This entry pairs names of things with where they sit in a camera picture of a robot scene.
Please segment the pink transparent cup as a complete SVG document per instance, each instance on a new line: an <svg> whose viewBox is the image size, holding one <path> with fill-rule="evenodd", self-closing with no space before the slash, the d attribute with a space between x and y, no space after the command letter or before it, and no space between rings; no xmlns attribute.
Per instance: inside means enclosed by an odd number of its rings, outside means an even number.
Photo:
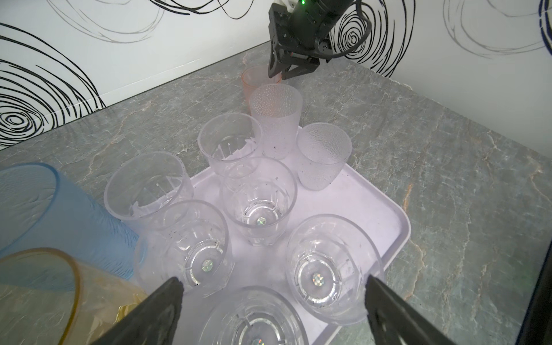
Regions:
<svg viewBox="0 0 552 345"><path fill-rule="evenodd" d="M282 81L282 76L279 73L276 76L270 78L268 76L268 65L264 64L249 67L242 73L241 79L245 103L247 106L247 113L248 115L251 115L250 96L253 91L260 86L280 83Z"/></svg>

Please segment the clear faceted glass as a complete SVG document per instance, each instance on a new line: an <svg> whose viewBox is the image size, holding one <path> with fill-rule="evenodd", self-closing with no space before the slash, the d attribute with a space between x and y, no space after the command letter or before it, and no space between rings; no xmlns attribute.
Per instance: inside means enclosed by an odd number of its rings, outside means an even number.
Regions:
<svg viewBox="0 0 552 345"><path fill-rule="evenodd" d="M186 293L208 297L224 289L234 269L229 228L206 201L172 204L156 216L137 243L134 278L151 294L176 277Z"/></svg>
<svg viewBox="0 0 552 345"><path fill-rule="evenodd" d="M125 162L112 175L103 201L111 215L141 232L165 207L193 195L191 178L178 156L149 152Z"/></svg>
<svg viewBox="0 0 552 345"><path fill-rule="evenodd" d="M302 221L287 243L287 281L307 312L337 326L367 318L367 280L384 280L385 268L362 228L343 216L319 214Z"/></svg>

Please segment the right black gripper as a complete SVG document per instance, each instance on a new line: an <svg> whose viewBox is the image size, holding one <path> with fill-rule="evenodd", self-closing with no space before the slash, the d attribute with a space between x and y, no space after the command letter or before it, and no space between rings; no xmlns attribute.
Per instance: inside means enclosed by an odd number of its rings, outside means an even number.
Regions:
<svg viewBox="0 0 552 345"><path fill-rule="evenodd" d="M299 1L293 11L283 4L269 8L268 76L283 80L313 73L321 60L344 56L332 50L329 34L352 1Z"/></svg>

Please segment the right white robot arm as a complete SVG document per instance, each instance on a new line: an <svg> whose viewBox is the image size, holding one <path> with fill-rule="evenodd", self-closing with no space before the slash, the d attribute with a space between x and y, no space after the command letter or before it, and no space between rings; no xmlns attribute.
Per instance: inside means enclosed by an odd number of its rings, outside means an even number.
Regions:
<svg viewBox="0 0 552 345"><path fill-rule="evenodd" d="M329 34L346 10L355 7L365 25L363 36L349 49L335 53ZM268 76L283 80L313 73L322 60L331 61L354 52L372 31L371 21L363 15L361 1L299 1L293 11L272 3L269 9L270 62Z"/></svg>

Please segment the frosted clear cup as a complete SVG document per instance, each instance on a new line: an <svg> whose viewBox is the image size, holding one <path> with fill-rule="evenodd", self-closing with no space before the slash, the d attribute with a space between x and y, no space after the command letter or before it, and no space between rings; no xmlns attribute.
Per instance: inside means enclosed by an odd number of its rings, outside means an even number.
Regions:
<svg viewBox="0 0 552 345"><path fill-rule="evenodd" d="M250 110L263 131L263 154L277 160L289 156L303 111L299 90L281 83L260 86L250 96Z"/></svg>
<svg viewBox="0 0 552 345"><path fill-rule="evenodd" d="M321 191L339 175L352 154L352 141L340 127L313 123L298 131L296 168L304 188Z"/></svg>

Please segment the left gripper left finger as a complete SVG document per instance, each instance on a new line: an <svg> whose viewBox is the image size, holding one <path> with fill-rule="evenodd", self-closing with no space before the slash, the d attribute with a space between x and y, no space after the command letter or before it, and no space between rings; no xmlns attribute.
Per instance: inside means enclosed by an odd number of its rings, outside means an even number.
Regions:
<svg viewBox="0 0 552 345"><path fill-rule="evenodd" d="M171 277L146 296L118 277L89 280L92 300L110 313L126 313L95 344L172 344L181 315L184 287Z"/></svg>

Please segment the blue frosted cup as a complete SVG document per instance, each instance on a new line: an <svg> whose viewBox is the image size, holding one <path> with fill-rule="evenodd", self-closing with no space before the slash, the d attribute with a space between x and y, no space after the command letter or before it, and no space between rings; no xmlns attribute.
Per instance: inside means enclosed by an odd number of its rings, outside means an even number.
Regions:
<svg viewBox="0 0 552 345"><path fill-rule="evenodd" d="M1 256L40 247L123 279L133 276L138 235L44 163L1 170Z"/></svg>

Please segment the yellow transparent cup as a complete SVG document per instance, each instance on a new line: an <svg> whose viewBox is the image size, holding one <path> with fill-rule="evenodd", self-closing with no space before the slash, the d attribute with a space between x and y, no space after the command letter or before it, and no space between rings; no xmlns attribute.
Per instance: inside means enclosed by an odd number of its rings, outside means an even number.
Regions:
<svg viewBox="0 0 552 345"><path fill-rule="evenodd" d="M11 254L1 259L1 343L91 344L146 297L60 250Z"/></svg>

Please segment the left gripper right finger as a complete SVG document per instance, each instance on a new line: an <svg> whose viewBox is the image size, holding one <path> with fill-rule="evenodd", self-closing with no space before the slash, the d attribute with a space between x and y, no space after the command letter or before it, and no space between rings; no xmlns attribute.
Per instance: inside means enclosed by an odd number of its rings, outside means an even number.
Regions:
<svg viewBox="0 0 552 345"><path fill-rule="evenodd" d="M376 344L452 344L382 280L370 275L365 308Z"/></svg>

